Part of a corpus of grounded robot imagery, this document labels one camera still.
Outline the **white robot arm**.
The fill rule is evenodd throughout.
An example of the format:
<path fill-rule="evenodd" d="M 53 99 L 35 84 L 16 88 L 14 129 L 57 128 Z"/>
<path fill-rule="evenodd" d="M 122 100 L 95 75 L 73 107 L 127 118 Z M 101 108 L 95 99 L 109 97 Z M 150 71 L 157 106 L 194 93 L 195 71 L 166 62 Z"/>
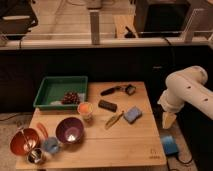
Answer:
<path fill-rule="evenodd" d="M 169 74 L 165 80 L 167 89 L 161 94 L 158 104 L 163 108 L 162 128 L 169 129 L 176 114 L 185 103 L 199 109 L 213 120 L 213 92 L 205 88 L 207 72 L 200 66 L 191 66 Z"/>

